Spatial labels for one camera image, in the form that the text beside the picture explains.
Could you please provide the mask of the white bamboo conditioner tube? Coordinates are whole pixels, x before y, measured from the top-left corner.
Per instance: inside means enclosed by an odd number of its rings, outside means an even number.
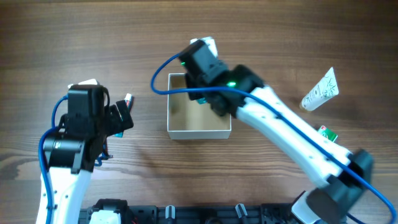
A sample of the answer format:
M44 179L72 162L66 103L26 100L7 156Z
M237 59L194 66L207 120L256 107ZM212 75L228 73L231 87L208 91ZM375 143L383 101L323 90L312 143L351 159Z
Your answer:
M305 111L313 111L339 94L333 67L326 72L322 79L304 96L300 107Z

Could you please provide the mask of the green soap box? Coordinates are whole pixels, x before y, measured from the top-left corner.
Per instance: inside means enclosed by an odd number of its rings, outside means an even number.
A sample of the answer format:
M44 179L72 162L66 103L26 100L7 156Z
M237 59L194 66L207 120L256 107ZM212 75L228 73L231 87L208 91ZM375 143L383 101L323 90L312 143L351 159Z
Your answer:
M338 135L336 133L334 133L331 129L327 128L324 125L319 127L318 133L320 133L323 137L327 138L331 142L335 142L338 138Z

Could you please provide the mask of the blue mouthwash bottle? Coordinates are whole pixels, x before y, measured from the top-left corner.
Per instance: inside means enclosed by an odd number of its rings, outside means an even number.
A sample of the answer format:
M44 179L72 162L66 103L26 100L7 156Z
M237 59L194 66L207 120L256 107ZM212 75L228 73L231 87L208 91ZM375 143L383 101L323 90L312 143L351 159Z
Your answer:
M197 103L199 103L200 105L207 103L207 100L205 98L200 98L197 99Z

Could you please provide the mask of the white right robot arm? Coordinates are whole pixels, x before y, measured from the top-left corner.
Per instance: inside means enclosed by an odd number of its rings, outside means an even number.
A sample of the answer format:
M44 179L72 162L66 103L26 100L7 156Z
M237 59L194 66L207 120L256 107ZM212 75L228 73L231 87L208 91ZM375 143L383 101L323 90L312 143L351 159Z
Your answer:
M244 65L232 70L202 40L178 56L187 73L189 88L212 88L202 95L218 115L229 113L259 130L285 152L315 184L299 196L291 213L300 223L339 223L366 188L347 171L320 152L324 149L338 162L371 180L373 157L360 149L351 153L322 136L290 110L273 89Z

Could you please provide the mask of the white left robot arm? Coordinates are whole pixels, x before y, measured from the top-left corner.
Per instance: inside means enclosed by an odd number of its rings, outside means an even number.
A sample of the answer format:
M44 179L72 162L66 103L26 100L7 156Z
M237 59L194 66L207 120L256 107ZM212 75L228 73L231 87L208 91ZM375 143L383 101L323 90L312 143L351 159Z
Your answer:
M78 223L95 167L112 158L107 138L134 126L134 97L110 103L109 91L95 79L71 84L55 104L51 128L38 146L41 196L37 223Z

